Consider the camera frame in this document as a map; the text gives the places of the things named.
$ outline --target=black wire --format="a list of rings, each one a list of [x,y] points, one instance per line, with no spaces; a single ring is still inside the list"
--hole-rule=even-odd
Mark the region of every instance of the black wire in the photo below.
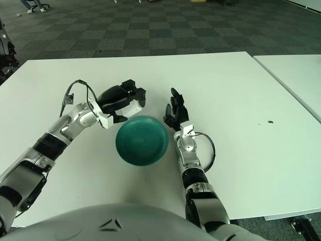
[[[202,132],[195,132],[195,133],[196,133],[196,135],[194,135],[193,137],[197,137],[197,136],[200,136],[200,135],[205,136],[210,141],[212,149],[213,149],[213,158],[211,159],[211,162],[209,163],[209,165],[204,169],[204,172],[207,172],[208,170],[211,169],[211,167],[214,164],[214,160],[215,160],[215,156],[216,156],[215,146],[214,146],[214,143],[213,143],[212,139],[207,134],[204,134]]]
[[[21,214],[23,214],[25,211],[19,213],[17,216],[15,216],[15,218],[19,217]]]
[[[96,117],[98,117],[98,115],[95,114],[94,110],[92,109],[91,105],[90,105],[89,102],[88,102],[88,89],[89,89],[89,88],[90,88],[90,87],[87,85],[87,105],[89,106],[91,112],[92,112]]]
[[[83,84],[83,85],[85,85],[85,86],[87,87],[87,104],[88,104],[91,112],[92,112],[96,117],[98,117],[98,116],[96,115],[96,113],[94,112],[93,108],[91,107],[91,105],[89,104],[89,101],[88,101],[88,89],[90,90],[90,92],[91,92],[92,95],[94,96],[95,101],[96,101],[96,102],[98,101],[98,100],[97,100],[97,97],[96,97],[96,95],[95,95],[95,92],[92,90],[92,88],[91,88],[85,81],[83,81],[83,80],[81,80],[81,79],[78,79],[78,80],[72,82],[72,83],[69,85],[69,87],[67,88],[67,91],[66,91],[66,93],[65,93],[65,96],[64,96],[64,99],[63,99],[63,102],[62,102],[62,106],[61,106],[61,110],[60,110],[60,115],[59,115],[59,117],[62,116],[62,113],[64,112],[64,109],[65,109],[65,106],[66,106],[66,104],[65,104],[65,98],[66,98],[66,96],[69,95],[69,92],[70,92],[72,86],[73,86],[74,84],[76,84],[76,83]]]

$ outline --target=chair base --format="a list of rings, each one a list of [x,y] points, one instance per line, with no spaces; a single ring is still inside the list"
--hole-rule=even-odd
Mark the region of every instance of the chair base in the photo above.
[[[48,8],[50,8],[50,5],[49,4],[41,4],[44,8],[45,7],[48,7]],[[33,10],[33,9],[35,9],[35,8],[37,8],[38,7],[38,5],[33,5],[32,7],[31,7],[31,9]]]

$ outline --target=teal ceramic bowl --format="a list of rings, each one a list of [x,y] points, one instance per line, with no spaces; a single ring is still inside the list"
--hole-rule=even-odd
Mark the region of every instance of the teal ceramic bowl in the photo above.
[[[118,131],[116,148],[123,160],[136,166],[147,166],[159,160],[169,144],[164,126],[146,116],[127,121]]]

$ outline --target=gray carpet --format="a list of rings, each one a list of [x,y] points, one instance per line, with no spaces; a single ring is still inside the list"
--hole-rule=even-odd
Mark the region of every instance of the gray carpet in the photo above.
[[[89,58],[247,51],[250,55],[321,54],[321,15],[282,0],[216,2],[43,0],[28,15],[19,0],[0,0],[0,17],[17,59]],[[321,214],[310,215],[321,235]],[[270,240],[304,238],[287,220],[239,220]]]

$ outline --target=white table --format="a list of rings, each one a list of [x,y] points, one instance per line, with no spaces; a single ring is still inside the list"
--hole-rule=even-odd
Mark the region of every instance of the white table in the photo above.
[[[321,123],[321,55],[254,56]]]
[[[170,88],[181,92],[195,130],[208,133],[216,144],[207,177],[231,219],[321,208],[321,190],[312,189],[321,183],[321,125],[245,52],[28,61],[0,87],[0,170],[57,119],[66,88],[79,78],[97,95],[133,79],[147,90],[139,115],[161,122]],[[85,100],[84,87],[73,92],[75,103]],[[56,161],[35,204],[14,224],[115,202],[154,205],[184,217],[172,138],[161,160],[136,167],[116,151],[120,127],[95,125],[81,133]],[[202,137],[197,143],[207,165],[210,145]]]

